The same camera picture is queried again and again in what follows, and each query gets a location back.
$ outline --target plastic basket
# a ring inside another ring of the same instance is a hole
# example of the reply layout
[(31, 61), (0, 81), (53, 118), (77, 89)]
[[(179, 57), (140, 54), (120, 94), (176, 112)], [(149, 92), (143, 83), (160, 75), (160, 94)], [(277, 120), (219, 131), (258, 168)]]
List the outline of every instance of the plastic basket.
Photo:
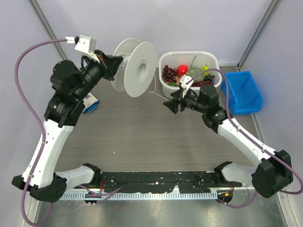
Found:
[[(229, 109), (233, 115), (251, 114), (261, 110), (263, 96), (249, 71), (225, 74), (229, 85)], [(226, 97), (226, 84), (221, 90)]]
[[(203, 67), (207, 64), (208, 68), (219, 69), (219, 64), (215, 56), (213, 56), (209, 52), (205, 51), (176, 51), (176, 52), (168, 52), (163, 54), (159, 60), (159, 80), (162, 84), (163, 93), (166, 97), (171, 98), (170, 94), (174, 91), (178, 90), (178, 87), (172, 87), (167, 85), (162, 79), (162, 70), (165, 65), (168, 65), (171, 68), (177, 68), (179, 65), (187, 65), (189, 66), (196, 57), (193, 67)], [(220, 73), (213, 71), (212, 74), (215, 76), (214, 78), (214, 86), (218, 87), (222, 82), (222, 76)], [(197, 94), (199, 94), (200, 87), (191, 87)]]

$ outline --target white spool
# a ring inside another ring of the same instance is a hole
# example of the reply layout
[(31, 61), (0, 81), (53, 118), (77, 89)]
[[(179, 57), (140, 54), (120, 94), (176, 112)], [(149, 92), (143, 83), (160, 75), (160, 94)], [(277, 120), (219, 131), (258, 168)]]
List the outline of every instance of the white spool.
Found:
[(158, 53), (150, 42), (139, 44), (139, 40), (124, 40), (116, 49), (114, 56), (123, 56), (115, 80), (114, 89), (126, 91), (131, 97), (142, 95), (152, 82), (157, 68)]

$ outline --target green fruit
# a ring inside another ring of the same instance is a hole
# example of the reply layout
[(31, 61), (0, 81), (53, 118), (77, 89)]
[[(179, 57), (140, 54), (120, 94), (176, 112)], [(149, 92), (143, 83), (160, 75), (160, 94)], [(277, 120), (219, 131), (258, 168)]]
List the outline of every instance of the green fruit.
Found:
[(178, 87), (178, 84), (176, 84), (174, 82), (167, 83), (167, 85), (172, 86), (172, 87)]
[[(185, 73), (187, 76), (190, 76), (191, 78), (193, 78), (196, 74), (202, 72), (202, 70), (198, 67), (192, 67), (192, 68), (189, 68), (187, 70), (187, 72)], [(200, 76), (198, 76), (196, 79), (195, 79), (195, 82), (200, 82), (200, 81), (203, 81), (204, 80), (204, 77), (205, 75), (202, 74)]]

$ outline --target red apple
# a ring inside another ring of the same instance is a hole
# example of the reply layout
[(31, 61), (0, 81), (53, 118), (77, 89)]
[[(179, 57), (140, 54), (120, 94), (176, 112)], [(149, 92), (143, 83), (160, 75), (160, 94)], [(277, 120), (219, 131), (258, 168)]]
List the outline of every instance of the red apple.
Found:
[(177, 69), (177, 74), (179, 77), (182, 77), (188, 70), (187, 65), (180, 65)]

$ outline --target white connector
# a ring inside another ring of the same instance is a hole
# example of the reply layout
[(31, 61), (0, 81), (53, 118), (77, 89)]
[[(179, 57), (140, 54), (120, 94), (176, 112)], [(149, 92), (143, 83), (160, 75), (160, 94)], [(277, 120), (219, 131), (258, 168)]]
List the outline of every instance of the white connector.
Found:
[(189, 84), (188, 83), (192, 78), (190, 76), (187, 75), (183, 75), (180, 80), (178, 81), (180, 83), (180, 86), (183, 88), (183, 93), (182, 93), (182, 98), (185, 97), (185, 95), (187, 94), (188, 90), (190, 89), (190, 87), (192, 86), (192, 84), (194, 83), (194, 81), (191, 81)]
[(66, 37), (66, 39), (67, 39), (67, 43), (68, 44), (75, 44), (76, 42), (75, 42), (75, 37)]
[(95, 54), (96, 42), (96, 38), (81, 34), (79, 41), (75, 46), (75, 50), (81, 52), (83, 56), (87, 56), (96, 62), (100, 62), (99, 58)]

